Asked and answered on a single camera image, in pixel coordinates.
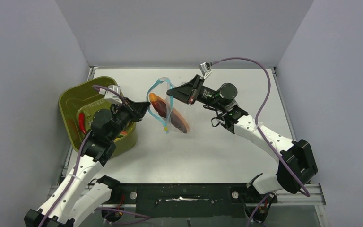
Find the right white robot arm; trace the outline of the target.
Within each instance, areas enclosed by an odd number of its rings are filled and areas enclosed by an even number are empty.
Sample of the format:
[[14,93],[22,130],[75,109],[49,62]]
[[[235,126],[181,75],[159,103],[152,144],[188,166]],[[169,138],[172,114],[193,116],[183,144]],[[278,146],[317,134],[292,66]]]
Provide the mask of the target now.
[[258,202],[266,193],[286,190],[309,196],[304,184],[318,172],[312,148],[306,140],[295,141],[272,131],[257,122],[252,115],[240,108],[235,100],[238,91],[235,85],[224,83],[218,90],[204,84],[204,79],[196,75],[191,81],[167,90],[167,95],[189,105],[200,102],[205,108],[217,112],[218,125],[234,135],[243,137],[278,163],[274,173],[259,174],[250,181],[247,196]]

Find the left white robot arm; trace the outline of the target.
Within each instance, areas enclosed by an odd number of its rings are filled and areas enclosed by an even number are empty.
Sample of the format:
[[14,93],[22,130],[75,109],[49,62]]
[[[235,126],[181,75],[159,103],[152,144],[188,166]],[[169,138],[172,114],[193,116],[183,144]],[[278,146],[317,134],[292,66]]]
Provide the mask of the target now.
[[83,194],[92,178],[105,166],[116,149],[115,139],[131,122],[139,122],[150,102],[128,98],[120,107],[100,109],[94,113],[90,130],[79,148],[76,162],[51,197],[37,210],[29,210],[27,227],[78,227],[101,204],[108,201],[119,182],[103,176]]

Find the clear zip top bag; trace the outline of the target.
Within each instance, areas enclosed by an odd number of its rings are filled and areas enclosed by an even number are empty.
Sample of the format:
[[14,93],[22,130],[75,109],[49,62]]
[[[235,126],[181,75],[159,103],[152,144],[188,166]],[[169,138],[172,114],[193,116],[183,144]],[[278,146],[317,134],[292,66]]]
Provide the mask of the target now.
[[167,91],[174,87],[175,85],[168,77],[158,78],[146,93],[146,100],[151,104],[148,112],[160,122],[165,133],[175,131],[187,134],[190,132],[190,125],[185,116],[176,108],[177,100],[167,94],[159,96],[156,93],[158,88],[164,88]]

